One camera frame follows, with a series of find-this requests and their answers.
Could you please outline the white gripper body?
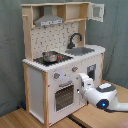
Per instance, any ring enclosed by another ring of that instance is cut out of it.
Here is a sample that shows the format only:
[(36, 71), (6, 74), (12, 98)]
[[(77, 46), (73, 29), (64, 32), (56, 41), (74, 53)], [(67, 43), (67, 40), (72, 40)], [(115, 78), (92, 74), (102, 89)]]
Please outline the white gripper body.
[(79, 93), (84, 95), (85, 92), (94, 87), (93, 79), (85, 73), (79, 74)]

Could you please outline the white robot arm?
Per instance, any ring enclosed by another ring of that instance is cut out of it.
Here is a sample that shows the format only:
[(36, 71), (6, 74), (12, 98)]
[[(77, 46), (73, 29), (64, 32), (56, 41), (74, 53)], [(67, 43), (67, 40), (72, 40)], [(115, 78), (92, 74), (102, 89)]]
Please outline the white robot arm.
[(114, 85), (104, 83), (95, 87), (93, 79), (85, 73), (80, 73), (79, 79), (79, 91), (86, 103), (106, 112), (128, 112), (128, 103), (118, 101), (117, 89)]

